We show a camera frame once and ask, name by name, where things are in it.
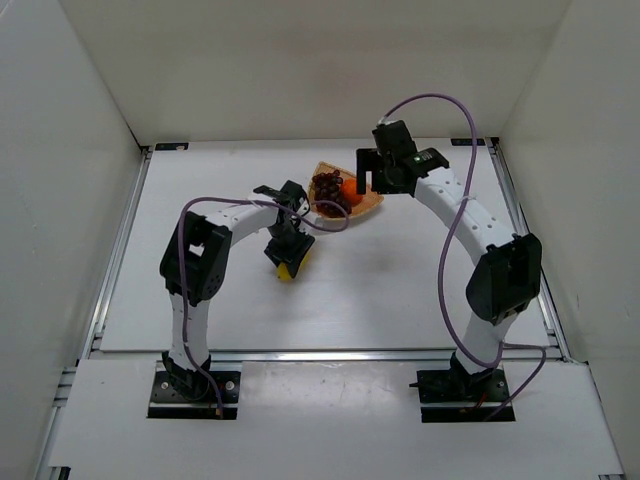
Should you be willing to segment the orange fake tangerine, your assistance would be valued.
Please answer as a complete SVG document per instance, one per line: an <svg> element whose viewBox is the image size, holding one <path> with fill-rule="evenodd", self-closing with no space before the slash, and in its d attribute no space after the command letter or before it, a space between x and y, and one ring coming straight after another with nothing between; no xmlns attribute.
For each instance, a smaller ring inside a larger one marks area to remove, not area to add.
<svg viewBox="0 0 640 480"><path fill-rule="evenodd" d="M342 196L351 205L359 204L363 199L363 194L357 190L357 181L355 179L346 179L341 186Z"/></svg>

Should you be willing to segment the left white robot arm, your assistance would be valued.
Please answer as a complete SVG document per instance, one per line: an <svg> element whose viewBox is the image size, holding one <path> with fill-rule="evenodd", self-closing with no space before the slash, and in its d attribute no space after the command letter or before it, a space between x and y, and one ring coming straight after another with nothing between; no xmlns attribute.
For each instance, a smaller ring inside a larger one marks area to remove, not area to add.
<svg viewBox="0 0 640 480"><path fill-rule="evenodd" d="M303 187L287 181L279 190L259 186L248 199L229 202L208 216L190 207L180 215L159 272L173 311L172 344L162 362L171 386L185 400L221 399L221 387L212 384L210 373L208 312L223 284L231 248L266 230L265 255L281 279L295 278L315 242L301 229L307 209Z"/></svg>

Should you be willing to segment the purple fake grape bunch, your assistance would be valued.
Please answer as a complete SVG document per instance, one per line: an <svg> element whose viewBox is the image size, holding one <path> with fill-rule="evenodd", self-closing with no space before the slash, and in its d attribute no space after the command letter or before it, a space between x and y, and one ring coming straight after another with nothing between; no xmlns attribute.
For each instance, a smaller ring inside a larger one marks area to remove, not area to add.
<svg viewBox="0 0 640 480"><path fill-rule="evenodd" d="M312 193L314 205L318 211L328 217L343 217L343 209L347 214L352 213L352 207L342 192L343 178L341 172L334 169L322 172L312 178Z"/></svg>

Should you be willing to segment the yellow fake mango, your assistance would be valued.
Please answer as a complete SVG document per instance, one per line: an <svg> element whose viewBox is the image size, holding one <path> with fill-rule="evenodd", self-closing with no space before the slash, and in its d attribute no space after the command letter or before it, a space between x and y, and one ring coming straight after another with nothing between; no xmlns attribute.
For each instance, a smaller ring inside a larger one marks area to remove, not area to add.
<svg viewBox="0 0 640 480"><path fill-rule="evenodd" d="M304 257L302 258L299 268L298 268L298 273L300 273L306 266L309 257L310 257L311 251L308 251ZM291 273L289 272L289 269L287 267L287 265L285 263L280 263L277 268L276 268L276 274L277 274L277 278L282 281L282 282L289 282L295 279L295 276L292 276Z"/></svg>

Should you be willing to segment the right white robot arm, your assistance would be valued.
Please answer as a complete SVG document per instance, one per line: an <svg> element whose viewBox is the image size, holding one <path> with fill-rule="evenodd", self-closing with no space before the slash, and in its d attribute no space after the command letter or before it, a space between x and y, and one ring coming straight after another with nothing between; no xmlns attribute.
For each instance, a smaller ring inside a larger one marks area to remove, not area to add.
<svg viewBox="0 0 640 480"><path fill-rule="evenodd" d="M471 398L496 370L509 329L539 294L541 243L502 225L466 192L438 150L417 148L403 121L380 123L372 134L375 148L356 152L357 190L410 195L447 227L445 242L458 241L472 261L466 331L454 340L449 369L424 384L443 400Z"/></svg>

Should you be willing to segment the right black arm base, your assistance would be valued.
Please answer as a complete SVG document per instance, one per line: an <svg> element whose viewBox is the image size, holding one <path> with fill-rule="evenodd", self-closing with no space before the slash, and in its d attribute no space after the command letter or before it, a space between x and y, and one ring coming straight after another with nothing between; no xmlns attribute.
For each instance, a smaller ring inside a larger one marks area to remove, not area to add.
<svg viewBox="0 0 640 480"><path fill-rule="evenodd" d="M510 390L502 369L468 375L461 367L422 369L410 384L418 391L423 424L509 423Z"/></svg>

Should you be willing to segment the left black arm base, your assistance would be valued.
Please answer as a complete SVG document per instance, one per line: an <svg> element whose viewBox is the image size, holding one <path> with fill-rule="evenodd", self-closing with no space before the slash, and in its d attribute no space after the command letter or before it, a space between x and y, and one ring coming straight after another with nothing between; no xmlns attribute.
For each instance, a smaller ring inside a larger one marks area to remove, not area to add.
<svg viewBox="0 0 640 480"><path fill-rule="evenodd" d="M187 386L157 364L147 407L150 419L171 420L236 420L241 390L241 372L211 371L220 391L222 408L207 379L199 379L194 387Z"/></svg>

